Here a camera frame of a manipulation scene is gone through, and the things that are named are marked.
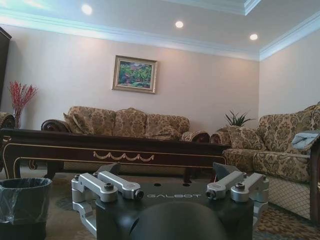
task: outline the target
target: potted plant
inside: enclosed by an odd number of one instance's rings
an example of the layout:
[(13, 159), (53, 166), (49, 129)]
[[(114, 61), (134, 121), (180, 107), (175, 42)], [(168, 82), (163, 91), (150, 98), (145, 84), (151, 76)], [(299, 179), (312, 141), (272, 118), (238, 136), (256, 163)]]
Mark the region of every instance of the potted plant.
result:
[(225, 114), (225, 119), (231, 126), (243, 127), (246, 122), (254, 120), (253, 118), (246, 118), (248, 114), (247, 112), (239, 115), (239, 112), (235, 114), (233, 111), (230, 110), (230, 113), (230, 116)]

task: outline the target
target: picture frame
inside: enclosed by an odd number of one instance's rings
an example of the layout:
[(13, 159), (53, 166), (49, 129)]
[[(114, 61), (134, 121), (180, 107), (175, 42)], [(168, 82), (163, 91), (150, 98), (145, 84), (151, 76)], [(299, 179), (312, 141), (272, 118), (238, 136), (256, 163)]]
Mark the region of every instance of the picture frame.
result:
[(128, 56), (115, 56), (113, 90), (155, 94), (158, 62)]

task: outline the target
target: plastic bag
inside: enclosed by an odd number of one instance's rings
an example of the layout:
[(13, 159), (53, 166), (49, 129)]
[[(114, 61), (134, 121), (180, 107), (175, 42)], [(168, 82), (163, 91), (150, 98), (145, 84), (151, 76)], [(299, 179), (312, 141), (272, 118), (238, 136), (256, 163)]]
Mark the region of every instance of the plastic bag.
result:
[(48, 178), (16, 178), (0, 181), (0, 223), (36, 224), (47, 221)]

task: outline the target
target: ceiling trim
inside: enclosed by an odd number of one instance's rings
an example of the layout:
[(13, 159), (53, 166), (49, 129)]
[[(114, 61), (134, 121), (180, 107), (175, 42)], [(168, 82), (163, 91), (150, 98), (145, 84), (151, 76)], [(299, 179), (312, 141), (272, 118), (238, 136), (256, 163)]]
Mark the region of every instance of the ceiling trim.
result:
[(211, 2), (204, 2), (201, 0), (162, 0), (162, 1), (246, 16), (262, 0), (246, 0), (246, 1), (243, 1), (243, 3), (238, 3), (230, 0), (211, 0)]
[(290, 31), (287, 31), (285, 34), (281, 35), (265, 47), (261, 48), (261, 50), (259, 51), (260, 61), (270, 57), (276, 52), (290, 46), (291, 44), (319, 29), (320, 11), (316, 12), (311, 17), (308, 17), (306, 20), (292, 28)]
[(228, 0), (211, 0), (211, 2), (204, 2), (200, 0), (162, 0), (175, 4), (189, 5), (192, 7), (215, 10), (230, 14), (245, 15), (245, 6), (243, 3), (237, 3)]
[(104, 25), (88, 24), (5, 9), (0, 9), (0, 24), (237, 59), (259, 60), (258, 52), (235, 49), (228, 45), (191, 40), (189, 38), (170, 37), (143, 31), (106, 27)]
[(244, 3), (244, 15), (247, 16), (262, 0), (246, 0)]

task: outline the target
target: silver bracket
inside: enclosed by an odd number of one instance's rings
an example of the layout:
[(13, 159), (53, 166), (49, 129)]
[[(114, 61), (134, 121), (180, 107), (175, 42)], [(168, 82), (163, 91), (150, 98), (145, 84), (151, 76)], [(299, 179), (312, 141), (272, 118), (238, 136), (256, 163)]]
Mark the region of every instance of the silver bracket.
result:
[(244, 180), (244, 173), (234, 171), (217, 182), (211, 182), (206, 186), (206, 196), (211, 200), (224, 199), (226, 192), (236, 183)]
[(230, 197), (235, 202), (245, 203), (252, 199), (253, 229), (255, 229), (262, 212), (268, 208), (269, 180), (259, 173), (245, 176), (243, 172), (234, 171), (217, 182), (209, 183), (206, 195), (211, 200), (217, 200), (225, 198), (226, 192), (230, 190)]
[(87, 201), (99, 197), (102, 202), (114, 202), (118, 199), (118, 191), (126, 199), (138, 200), (144, 192), (138, 183), (126, 181), (108, 171), (94, 175), (98, 178), (89, 173), (77, 174), (71, 180), (71, 190), (72, 208), (79, 212), (82, 224), (97, 237), (96, 216)]
[(114, 184), (125, 199), (139, 200), (144, 196), (144, 192), (140, 190), (140, 184), (124, 180), (111, 172), (99, 172), (98, 179), (105, 183), (109, 182)]

